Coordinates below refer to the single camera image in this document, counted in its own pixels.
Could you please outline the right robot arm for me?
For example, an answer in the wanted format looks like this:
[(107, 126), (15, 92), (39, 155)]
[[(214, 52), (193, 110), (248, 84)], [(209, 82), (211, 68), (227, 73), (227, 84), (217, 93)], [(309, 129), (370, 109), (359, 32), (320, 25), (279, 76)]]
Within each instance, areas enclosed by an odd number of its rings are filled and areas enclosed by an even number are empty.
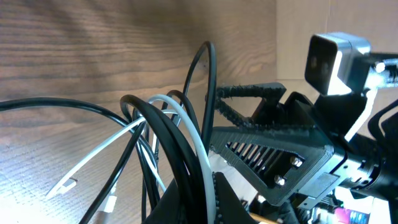
[(310, 209), (337, 186), (394, 201), (397, 116), (380, 111), (368, 121), (369, 136), (349, 133), (371, 101), (365, 79), (375, 63), (392, 58), (353, 57), (346, 68), (352, 91), (332, 95), (331, 71), (343, 69), (341, 57), (310, 53), (305, 78), (319, 91), (315, 102), (293, 92), (281, 103), (280, 83), (218, 87), (208, 97), (231, 126), (215, 127), (210, 146), (274, 206)]

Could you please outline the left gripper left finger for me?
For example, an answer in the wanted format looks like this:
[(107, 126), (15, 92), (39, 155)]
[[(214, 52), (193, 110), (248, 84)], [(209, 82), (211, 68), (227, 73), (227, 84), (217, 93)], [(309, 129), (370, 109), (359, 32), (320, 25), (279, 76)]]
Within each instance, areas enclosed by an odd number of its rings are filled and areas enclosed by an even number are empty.
[(171, 181), (160, 202), (144, 220), (145, 224), (183, 224), (187, 222), (185, 207), (180, 199), (176, 182)]

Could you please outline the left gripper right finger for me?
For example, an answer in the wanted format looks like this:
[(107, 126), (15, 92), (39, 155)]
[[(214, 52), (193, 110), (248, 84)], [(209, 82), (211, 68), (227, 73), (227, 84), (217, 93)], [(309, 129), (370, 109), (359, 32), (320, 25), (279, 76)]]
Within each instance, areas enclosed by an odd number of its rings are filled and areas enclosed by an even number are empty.
[(222, 172), (213, 173), (216, 199), (214, 224), (256, 224), (257, 222), (244, 209)]

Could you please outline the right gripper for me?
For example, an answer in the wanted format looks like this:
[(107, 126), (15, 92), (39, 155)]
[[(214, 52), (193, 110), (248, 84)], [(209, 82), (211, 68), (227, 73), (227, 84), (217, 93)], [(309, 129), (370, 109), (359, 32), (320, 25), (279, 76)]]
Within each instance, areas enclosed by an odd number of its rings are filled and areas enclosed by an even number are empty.
[(364, 112), (364, 95), (319, 96), (293, 92), (274, 124), (262, 131), (214, 127), (210, 149), (233, 166), (272, 205), (292, 196), (312, 208), (339, 185), (365, 188), (381, 160), (345, 137)]

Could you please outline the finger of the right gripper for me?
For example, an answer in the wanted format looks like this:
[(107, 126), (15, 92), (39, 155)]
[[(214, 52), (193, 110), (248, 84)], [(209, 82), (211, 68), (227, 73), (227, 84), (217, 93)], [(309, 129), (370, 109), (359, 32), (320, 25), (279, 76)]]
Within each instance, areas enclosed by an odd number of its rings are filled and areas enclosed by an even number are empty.
[[(279, 100), (286, 92), (283, 84), (222, 86), (216, 89), (215, 109), (233, 124), (274, 124), (281, 112)], [(260, 98), (261, 102), (251, 117), (244, 117), (223, 101), (224, 98)]]

